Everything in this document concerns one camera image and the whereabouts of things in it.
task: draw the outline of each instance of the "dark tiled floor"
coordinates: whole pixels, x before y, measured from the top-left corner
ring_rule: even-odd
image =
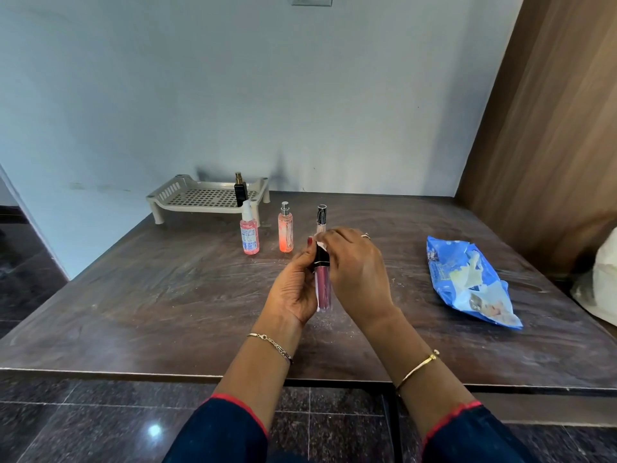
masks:
[[[65,283],[29,225],[0,224],[0,337]],[[213,385],[0,376],[0,456],[6,463],[161,461]],[[419,462],[413,422],[400,418],[405,462]],[[543,463],[617,461],[617,429],[512,425]],[[270,451],[320,462],[393,461],[380,396],[285,388]]]

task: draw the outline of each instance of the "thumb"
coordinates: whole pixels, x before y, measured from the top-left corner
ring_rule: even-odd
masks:
[[[316,254],[317,242],[313,237],[309,237],[306,248],[294,257],[292,263],[295,264],[297,269],[304,270],[315,261]]]

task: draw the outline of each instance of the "bottle label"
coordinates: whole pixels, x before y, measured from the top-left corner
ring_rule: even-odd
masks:
[[[242,231],[242,247],[244,250],[255,250],[257,248],[257,234],[255,229],[240,230]]]

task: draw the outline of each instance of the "white bottle cap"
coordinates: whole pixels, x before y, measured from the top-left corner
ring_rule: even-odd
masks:
[[[242,220],[243,221],[253,220],[253,211],[251,210],[251,202],[249,200],[244,200],[242,202]]]

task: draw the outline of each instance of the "silver chain bracelet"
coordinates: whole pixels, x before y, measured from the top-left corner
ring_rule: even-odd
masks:
[[[281,356],[284,357],[285,359],[287,359],[289,361],[289,365],[291,366],[291,364],[294,363],[293,359],[291,359],[291,356],[289,354],[287,354],[287,351],[285,351],[284,349],[281,348],[281,346],[279,346],[277,343],[275,343],[274,341],[272,341],[270,338],[268,338],[265,334],[258,334],[258,333],[249,333],[246,336],[255,336],[256,338],[259,338],[260,340],[264,340],[269,342],[272,346],[274,346],[276,348],[276,350],[278,352],[281,353]]]

